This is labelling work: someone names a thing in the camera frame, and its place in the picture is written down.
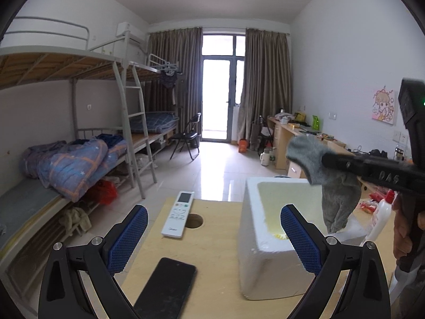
kettle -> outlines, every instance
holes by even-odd
[[[264,152],[260,155],[261,165],[267,167],[270,164],[270,149],[266,148]]]

window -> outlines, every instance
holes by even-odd
[[[236,56],[245,56],[245,36],[236,36]]]
[[[242,86],[244,85],[244,67],[245,67],[245,61],[238,60],[236,63],[235,104],[241,104]]]
[[[203,36],[202,55],[233,55],[233,36]]]

human hand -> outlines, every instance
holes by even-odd
[[[394,219],[394,257],[400,259],[405,257],[412,250],[412,240],[409,238],[410,227],[401,209],[401,196],[394,200],[392,209],[396,211]],[[425,211],[418,215],[418,226],[425,230]]]

anime girl poster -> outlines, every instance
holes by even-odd
[[[385,86],[382,90],[375,91],[372,106],[374,120],[394,124],[394,97],[394,90],[389,91]]]

remote control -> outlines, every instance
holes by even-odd
[[[168,237],[180,238],[188,219],[195,192],[182,190],[171,208],[161,234]]]

